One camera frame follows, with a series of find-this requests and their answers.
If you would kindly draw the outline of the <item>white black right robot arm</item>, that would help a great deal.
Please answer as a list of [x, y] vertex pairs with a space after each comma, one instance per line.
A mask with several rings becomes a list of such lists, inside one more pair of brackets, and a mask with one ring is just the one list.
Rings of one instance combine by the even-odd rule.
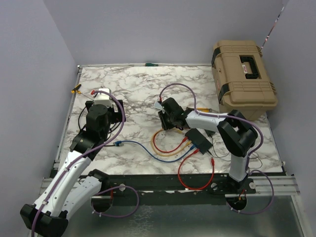
[[231, 153], [230, 179], [227, 188], [238, 193], [245, 186], [244, 179], [258, 133], [254, 125], [247, 121], [241, 112], [232, 110], [230, 113], [202, 113], [194, 109], [184, 110], [173, 98], [159, 99], [155, 102], [159, 109], [158, 116], [163, 129], [188, 128], [204, 129], [219, 133], [226, 149]]

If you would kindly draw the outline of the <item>black power adapter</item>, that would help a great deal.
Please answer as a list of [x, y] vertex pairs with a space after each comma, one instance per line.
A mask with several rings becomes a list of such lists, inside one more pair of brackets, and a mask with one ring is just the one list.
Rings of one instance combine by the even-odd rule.
[[208, 137], [212, 137], [216, 132], [210, 131], [210, 130], [205, 130], [205, 133], [207, 134]]

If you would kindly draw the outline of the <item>black network switch box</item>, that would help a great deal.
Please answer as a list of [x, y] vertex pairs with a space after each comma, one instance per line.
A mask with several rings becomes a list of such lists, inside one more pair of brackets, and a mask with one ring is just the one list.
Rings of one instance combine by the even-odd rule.
[[185, 133], [185, 136], [192, 142], [192, 144], [199, 149], [204, 155], [212, 148], [213, 144], [207, 140], [207, 138], [199, 132], [196, 128], [192, 128]]

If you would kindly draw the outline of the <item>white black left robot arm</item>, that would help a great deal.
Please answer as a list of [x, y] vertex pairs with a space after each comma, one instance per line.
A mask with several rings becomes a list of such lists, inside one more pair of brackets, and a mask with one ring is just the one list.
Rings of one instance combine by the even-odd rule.
[[75, 136], [67, 157], [51, 183], [33, 204], [25, 204], [20, 215], [31, 235], [60, 237], [70, 218], [93, 194], [105, 194], [109, 189], [107, 176], [95, 170], [74, 188], [83, 171], [100, 150], [111, 142], [108, 138], [112, 123], [126, 120], [122, 100], [114, 101], [115, 112], [106, 104], [95, 102], [86, 115], [85, 128]]

